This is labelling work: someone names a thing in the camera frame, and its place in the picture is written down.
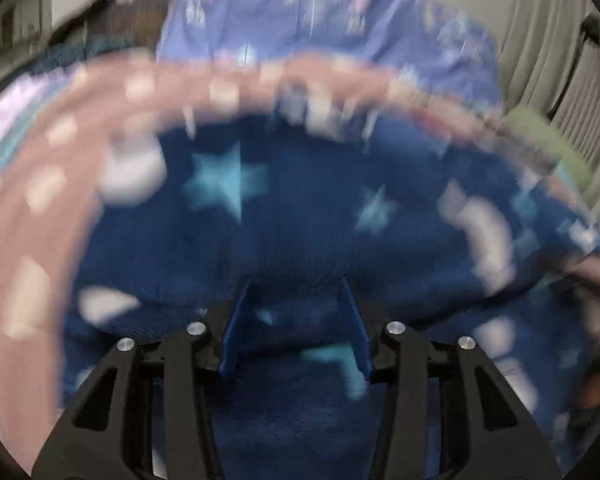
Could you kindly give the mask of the black floor lamp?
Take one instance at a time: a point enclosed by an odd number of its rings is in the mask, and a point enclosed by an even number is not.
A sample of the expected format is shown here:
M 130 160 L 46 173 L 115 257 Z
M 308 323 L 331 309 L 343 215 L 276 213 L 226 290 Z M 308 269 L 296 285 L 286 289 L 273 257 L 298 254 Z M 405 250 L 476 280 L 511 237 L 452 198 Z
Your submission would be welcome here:
M 554 104 L 546 113 L 546 117 L 550 122 L 556 117 L 558 110 L 562 107 L 562 102 L 564 102 L 574 76 L 576 76 L 586 47 L 600 48 L 600 16 L 596 13 L 589 13 L 580 24 L 577 47 L 573 52 L 566 80 Z

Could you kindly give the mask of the navy fleece star pajama top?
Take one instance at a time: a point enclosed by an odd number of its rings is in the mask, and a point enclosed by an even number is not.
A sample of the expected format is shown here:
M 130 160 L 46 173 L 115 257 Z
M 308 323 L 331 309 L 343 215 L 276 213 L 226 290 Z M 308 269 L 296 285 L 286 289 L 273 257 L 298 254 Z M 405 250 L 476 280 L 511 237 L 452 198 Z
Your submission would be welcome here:
M 498 154 L 391 116 L 337 143 L 275 112 L 116 141 L 97 192 L 62 394 L 117 340 L 162 339 L 248 283 L 211 405 L 228 478 L 368 473 L 385 389 L 356 366 L 341 280 L 430 339 L 474 337 L 547 436 L 570 411 L 593 341 L 558 269 L 600 258 L 600 229 Z

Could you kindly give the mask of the lavender folded cloth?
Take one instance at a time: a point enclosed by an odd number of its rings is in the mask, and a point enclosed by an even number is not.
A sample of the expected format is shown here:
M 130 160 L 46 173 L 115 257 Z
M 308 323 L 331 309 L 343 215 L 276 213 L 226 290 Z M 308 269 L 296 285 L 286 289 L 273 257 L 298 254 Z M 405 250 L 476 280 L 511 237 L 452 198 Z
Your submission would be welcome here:
M 48 75 L 18 77 L 0 94 L 0 144 L 23 110 L 52 84 Z

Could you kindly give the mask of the pink polka dot duvet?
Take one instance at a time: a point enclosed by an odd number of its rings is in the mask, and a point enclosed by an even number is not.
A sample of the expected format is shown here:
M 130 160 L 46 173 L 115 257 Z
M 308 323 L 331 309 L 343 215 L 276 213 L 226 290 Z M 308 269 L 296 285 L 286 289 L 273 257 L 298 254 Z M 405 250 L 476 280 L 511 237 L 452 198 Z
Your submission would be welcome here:
M 381 116 L 412 120 L 437 139 L 478 146 L 533 172 L 554 200 L 585 214 L 496 122 L 393 70 L 324 55 L 248 68 L 158 63 L 138 54 L 82 64 L 55 84 L 0 154 L 0 443 L 19 471 L 32 474 L 74 396 L 62 394 L 65 320 L 76 272 L 102 216 L 97 188 L 106 148 L 176 127 L 275 112 L 300 122 L 310 136 L 337 143 L 368 138 Z M 585 284 L 600 289 L 600 258 L 565 263 L 558 275 L 578 300 L 593 341 L 567 416 L 552 436 L 536 424 L 563 474 L 590 444 L 588 420 L 600 410 L 600 330 L 588 322 L 578 296 Z M 163 437 L 162 405 L 156 402 L 151 479 L 171 479 Z

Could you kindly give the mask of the blue tree print sheet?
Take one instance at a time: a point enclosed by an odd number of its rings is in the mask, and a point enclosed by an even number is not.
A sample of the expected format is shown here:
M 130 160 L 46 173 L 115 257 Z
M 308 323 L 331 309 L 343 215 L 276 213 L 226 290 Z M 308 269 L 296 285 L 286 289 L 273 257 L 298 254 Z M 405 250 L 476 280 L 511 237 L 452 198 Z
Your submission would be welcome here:
M 434 0 L 172 0 L 157 58 L 246 67 L 303 51 L 392 67 L 478 112 L 504 104 L 490 32 Z

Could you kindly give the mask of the dark teal fleece blanket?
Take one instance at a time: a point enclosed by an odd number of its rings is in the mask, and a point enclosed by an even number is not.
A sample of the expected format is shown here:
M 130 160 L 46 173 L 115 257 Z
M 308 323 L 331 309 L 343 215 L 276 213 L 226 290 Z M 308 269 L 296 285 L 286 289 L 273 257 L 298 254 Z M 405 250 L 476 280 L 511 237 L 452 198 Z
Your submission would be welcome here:
M 17 77 L 21 75 L 38 76 L 104 54 L 129 50 L 132 47 L 132 41 L 114 37 L 96 38 L 85 42 L 70 42 L 70 44 L 54 44 L 53 47 L 35 55 L 23 66 L 17 68 L 15 75 Z

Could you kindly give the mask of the green pillow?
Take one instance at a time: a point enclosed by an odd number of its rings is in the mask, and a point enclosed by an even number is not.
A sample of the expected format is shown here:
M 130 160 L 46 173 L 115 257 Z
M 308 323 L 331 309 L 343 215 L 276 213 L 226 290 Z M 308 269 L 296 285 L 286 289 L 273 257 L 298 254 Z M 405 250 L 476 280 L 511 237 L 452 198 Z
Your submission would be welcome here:
M 590 166 L 542 113 L 532 107 L 516 106 L 508 112 L 506 120 L 516 132 L 557 159 L 580 192 L 591 184 L 593 171 Z

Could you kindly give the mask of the grey pleated curtain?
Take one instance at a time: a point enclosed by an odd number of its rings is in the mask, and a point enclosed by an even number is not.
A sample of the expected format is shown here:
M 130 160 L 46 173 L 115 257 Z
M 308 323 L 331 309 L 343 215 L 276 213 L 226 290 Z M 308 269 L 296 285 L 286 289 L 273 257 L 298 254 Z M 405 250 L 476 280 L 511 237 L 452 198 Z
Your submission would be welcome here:
M 546 117 L 562 90 L 580 24 L 589 13 L 600 16 L 592 0 L 514 0 L 500 57 L 509 110 L 532 107 Z M 600 219 L 600 48 L 584 49 L 550 123 L 592 169 L 591 184 L 581 193 Z

